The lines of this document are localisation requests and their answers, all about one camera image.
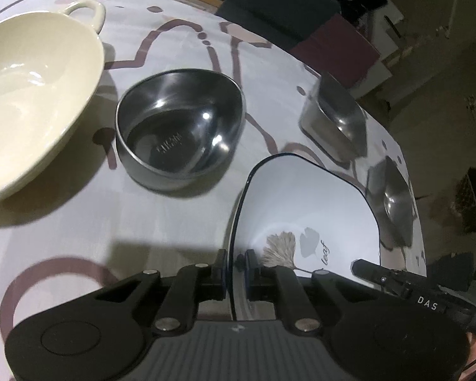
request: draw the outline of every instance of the black rim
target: black rim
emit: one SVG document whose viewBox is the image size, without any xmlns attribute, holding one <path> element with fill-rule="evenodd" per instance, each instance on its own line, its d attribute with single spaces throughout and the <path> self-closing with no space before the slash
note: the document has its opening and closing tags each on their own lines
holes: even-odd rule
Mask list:
<svg viewBox="0 0 476 381">
<path fill-rule="evenodd" d="M 304 160 L 305 162 L 310 163 L 313 166 L 318 167 L 321 170 L 324 170 L 324 171 L 328 172 L 332 176 L 335 176 L 336 178 L 339 178 L 341 181 L 346 182 L 347 184 L 354 187 L 360 193 L 360 195 L 363 196 L 363 199 L 365 200 L 365 202 L 367 202 L 367 206 L 370 209 L 370 211 L 372 213 L 372 216 L 374 217 L 374 220 L 376 221 L 377 230 L 379 231 L 379 224 L 377 223 L 376 215 L 374 215 L 374 212 L 373 212 L 370 204 L 368 203 L 366 197 L 363 195 L 362 191 L 360 190 L 360 188 L 358 186 L 354 185 L 353 183 L 349 182 L 346 179 L 341 178 L 340 176 L 337 176 L 332 171 L 330 171 L 326 168 L 323 168 L 323 167 L 319 166 L 318 164 L 316 164 L 316 163 L 314 163 L 314 162 L 312 162 L 308 159 L 305 159 L 304 157 L 302 157 L 300 155 L 297 155 L 295 153 L 283 152 L 283 153 L 278 153 L 278 154 L 275 154 L 275 155 L 272 155 L 272 156 L 268 156 L 267 158 L 263 159 L 257 165 L 255 165 L 254 168 L 252 168 L 252 170 L 249 173 L 249 176 L 247 177 L 247 181 L 245 182 L 245 187 L 243 189 L 243 192 L 241 193 L 240 202 L 238 203 L 238 207 L 237 207 L 236 212 L 235 212 L 235 219 L 233 221 L 233 226 L 232 226 L 232 230 L 231 230 L 231 238 L 230 238 L 230 242 L 229 242 L 229 263 L 228 263 L 228 265 L 229 265 L 229 267 L 228 267 L 229 279 L 228 279 L 227 288 L 228 288 L 228 291 L 229 291 L 229 299 L 230 299 L 230 304 L 231 304 L 231 318 L 233 320 L 236 320 L 236 307 L 235 307 L 235 297 L 234 297 L 234 288 L 233 288 L 233 263 L 234 263 L 234 258 L 235 258 L 234 257 L 234 251 L 235 251 L 236 227 L 238 226 L 238 221 L 240 219 L 241 208 L 243 206 L 243 202 L 245 201 L 245 195 L 247 194 L 247 190 L 249 189 L 252 178 L 254 177 L 256 172 L 259 170 L 259 168 L 261 166 L 263 166 L 264 164 L 268 163 L 270 160 L 273 160 L 273 159 L 275 159 L 277 157 L 281 157 L 281 156 L 295 156 L 299 159 Z M 381 244 L 380 244 L 379 241 L 377 242 L 377 245 L 378 245 L 378 248 L 379 248 L 379 260 L 381 261 L 381 249 L 380 249 Z"/>
</svg>

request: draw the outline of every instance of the maroon dot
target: maroon dot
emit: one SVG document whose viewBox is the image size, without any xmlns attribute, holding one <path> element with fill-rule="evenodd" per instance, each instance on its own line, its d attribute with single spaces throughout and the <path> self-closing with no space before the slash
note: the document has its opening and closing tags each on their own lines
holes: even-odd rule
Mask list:
<svg viewBox="0 0 476 381">
<path fill-rule="evenodd" d="M 149 12 L 163 12 L 164 10 L 160 7 L 157 7 L 156 5 L 152 5 L 151 7 L 148 7 L 147 10 Z"/>
</svg>

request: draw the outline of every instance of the tablecloth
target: tablecloth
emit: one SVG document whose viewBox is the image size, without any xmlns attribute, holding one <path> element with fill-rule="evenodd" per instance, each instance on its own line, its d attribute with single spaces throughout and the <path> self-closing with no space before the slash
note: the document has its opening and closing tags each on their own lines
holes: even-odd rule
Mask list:
<svg viewBox="0 0 476 381">
<path fill-rule="evenodd" d="M 60 10 L 72 1 L 0 0 L 0 21 L 31 10 Z M 367 169 L 389 155 L 410 184 L 399 145 L 369 115 L 368 156 L 349 168 L 305 137 L 298 117 L 317 74 L 266 40 L 172 0 L 99 1 L 107 18 L 100 34 L 106 63 L 97 92 L 62 152 L 0 203 L 0 381 L 11 379 L 3 340 L 29 315 L 143 269 L 169 275 L 185 264 L 211 262 L 217 249 L 227 247 L 249 171 L 271 154 L 298 153 L 362 190 Z M 89 21 L 91 12 L 73 16 Z M 156 194 L 133 182 L 120 164 L 114 112 L 135 82 L 181 67 L 234 78 L 245 94 L 247 123 L 216 184 L 193 194 Z M 412 248 L 382 249 L 381 263 L 426 274 L 419 219 Z"/>
</svg>

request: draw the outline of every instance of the round table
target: round table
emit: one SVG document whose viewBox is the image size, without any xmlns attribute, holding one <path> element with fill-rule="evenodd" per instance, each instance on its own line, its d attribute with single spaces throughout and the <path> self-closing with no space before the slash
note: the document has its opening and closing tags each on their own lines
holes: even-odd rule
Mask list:
<svg viewBox="0 0 476 381">
<path fill-rule="evenodd" d="M 0 21 L 26 11 L 60 10 L 73 1 L 0 0 Z M 211 263 L 217 249 L 227 247 L 249 171 L 272 154 L 300 154 L 362 190 L 368 168 L 389 155 L 410 184 L 399 145 L 370 115 L 367 158 L 348 169 L 305 137 L 298 118 L 317 74 L 261 37 L 172 0 L 99 1 L 107 17 L 98 89 L 62 152 L 28 186 L 0 202 L 0 381 L 11 378 L 3 340 L 24 318 L 143 269 L 173 275 L 186 264 Z M 91 13 L 73 16 L 89 21 Z M 213 187 L 156 194 L 133 182 L 117 159 L 115 107 L 135 82 L 183 67 L 232 77 L 245 94 L 247 123 L 231 165 Z M 413 240 L 411 248 L 382 249 L 381 263 L 425 275 L 417 216 Z"/>
</svg>

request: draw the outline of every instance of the bowl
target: bowl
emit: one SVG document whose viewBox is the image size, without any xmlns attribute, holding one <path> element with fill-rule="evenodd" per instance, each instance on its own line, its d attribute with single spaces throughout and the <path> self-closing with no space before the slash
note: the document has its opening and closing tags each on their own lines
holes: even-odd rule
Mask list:
<svg viewBox="0 0 476 381">
<path fill-rule="evenodd" d="M 368 171 L 366 198 L 387 249 L 413 244 L 413 201 L 409 185 L 387 156 Z"/>
<path fill-rule="evenodd" d="M 300 128 L 337 163 L 367 155 L 367 125 L 363 110 L 327 72 L 307 97 Z"/>
<path fill-rule="evenodd" d="M 264 319 L 263 306 L 245 297 L 243 270 L 232 268 L 248 249 L 265 266 L 281 264 L 306 277 L 328 269 L 368 286 L 353 275 L 351 264 L 360 258 L 380 263 L 379 228 L 361 191 L 290 153 L 268 157 L 252 169 L 229 242 L 236 317 Z"/>
<path fill-rule="evenodd" d="M 69 17 L 80 7 L 95 11 L 92 25 Z M 33 180 L 74 132 L 104 67 L 104 18 L 102 4 L 84 0 L 0 22 L 0 200 Z"/>
<path fill-rule="evenodd" d="M 137 83 L 118 103 L 118 156 L 141 185 L 175 191 L 221 166 L 244 122 L 244 95 L 228 76 L 166 71 Z"/>
</svg>

